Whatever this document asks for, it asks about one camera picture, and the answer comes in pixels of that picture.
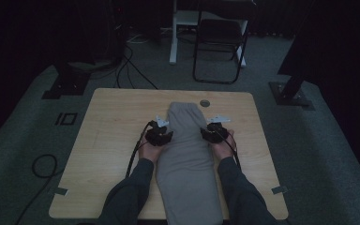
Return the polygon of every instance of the black curtain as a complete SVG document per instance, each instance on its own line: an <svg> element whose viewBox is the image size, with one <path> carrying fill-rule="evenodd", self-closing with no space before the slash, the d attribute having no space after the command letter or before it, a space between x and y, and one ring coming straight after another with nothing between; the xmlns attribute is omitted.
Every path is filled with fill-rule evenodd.
<svg viewBox="0 0 360 225"><path fill-rule="evenodd" d="M360 1L315 0L278 73L320 88L360 163Z"/></svg>

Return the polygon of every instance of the dark background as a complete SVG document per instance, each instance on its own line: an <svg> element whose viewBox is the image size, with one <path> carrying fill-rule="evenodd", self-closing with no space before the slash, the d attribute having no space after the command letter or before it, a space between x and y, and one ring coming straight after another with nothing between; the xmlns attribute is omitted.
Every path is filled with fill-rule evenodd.
<svg viewBox="0 0 360 225"><path fill-rule="evenodd" d="M108 11L108 1L92 2L0 0L0 127L44 68L57 61L94 63L115 57L117 39L109 30L116 25L134 26L157 42L159 28L172 25L171 1L111 2L121 12ZM256 3L259 14L250 33L296 36L278 73L320 87L360 161L360 1ZM179 1L178 8L196 4ZM111 43L108 50L106 43Z"/></svg>

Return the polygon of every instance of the black base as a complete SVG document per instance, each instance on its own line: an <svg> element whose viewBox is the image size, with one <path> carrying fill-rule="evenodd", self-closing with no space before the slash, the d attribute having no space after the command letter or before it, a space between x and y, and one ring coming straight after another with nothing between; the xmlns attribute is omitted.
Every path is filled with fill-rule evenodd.
<svg viewBox="0 0 360 225"><path fill-rule="evenodd" d="M65 81L62 76L58 76L55 80L51 90L45 91L42 99L59 99L61 96L81 96L83 95L84 89L89 82L90 73L73 73L72 81Z"/></svg>
<svg viewBox="0 0 360 225"><path fill-rule="evenodd" d="M292 98L283 97L281 92L286 85L285 82L269 82L271 91L276 99L277 105L301 106L303 110L315 111L310 100L307 100L302 90L299 90Z"/></svg>

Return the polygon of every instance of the hand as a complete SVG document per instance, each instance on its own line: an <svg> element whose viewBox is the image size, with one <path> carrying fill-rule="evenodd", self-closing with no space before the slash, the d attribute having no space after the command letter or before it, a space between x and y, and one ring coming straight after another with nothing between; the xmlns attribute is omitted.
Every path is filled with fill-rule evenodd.
<svg viewBox="0 0 360 225"><path fill-rule="evenodd" d="M162 146L154 146L149 143L145 136L142 137L142 142L140 143L139 149L139 158L146 158L152 161L154 164L157 163L160 154L162 153L165 145Z"/></svg>
<svg viewBox="0 0 360 225"><path fill-rule="evenodd" d="M227 137L227 142L235 149L235 140L233 139L233 130L229 129L229 136ZM212 146L213 152L218 160L222 160L224 158L233 157L233 150L230 148L228 144L224 141L220 143L210 143Z"/></svg>

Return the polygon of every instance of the controller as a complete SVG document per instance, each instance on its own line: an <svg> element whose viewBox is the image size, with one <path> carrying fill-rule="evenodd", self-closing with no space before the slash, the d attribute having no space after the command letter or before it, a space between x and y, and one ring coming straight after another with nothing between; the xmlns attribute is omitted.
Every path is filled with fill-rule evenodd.
<svg viewBox="0 0 360 225"><path fill-rule="evenodd" d="M229 136L229 132L221 123L210 123L206 128L201 128L202 138L210 143L221 143Z"/></svg>
<svg viewBox="0 0 360 225"><path fill-rule="evenodd" d="M172 140L173 131L166 133L166 126L160 127L156 121L151 121L149 125L152 127L147 130L145 139L154 146L162 146Z"/></svg>

